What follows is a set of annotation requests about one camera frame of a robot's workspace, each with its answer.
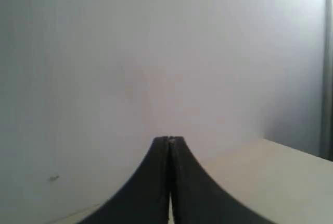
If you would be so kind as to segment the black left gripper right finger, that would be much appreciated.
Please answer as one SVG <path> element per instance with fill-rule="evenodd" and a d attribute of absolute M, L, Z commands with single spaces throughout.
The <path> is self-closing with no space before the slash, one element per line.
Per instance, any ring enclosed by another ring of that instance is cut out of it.
<path fill-rule="evenodd" d="M 174 223 L 272 223 L 222 189 L 182 136 L 169 137 Z"/>

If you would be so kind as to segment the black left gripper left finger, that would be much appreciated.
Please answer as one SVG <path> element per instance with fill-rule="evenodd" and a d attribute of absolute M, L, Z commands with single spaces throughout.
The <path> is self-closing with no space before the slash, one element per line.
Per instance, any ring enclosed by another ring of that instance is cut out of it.
<path fill-rule="evenodd" d="M 168 223 L 169 184 L 169 139 L 162 136 L 125 185 L 80 223 Z"/>

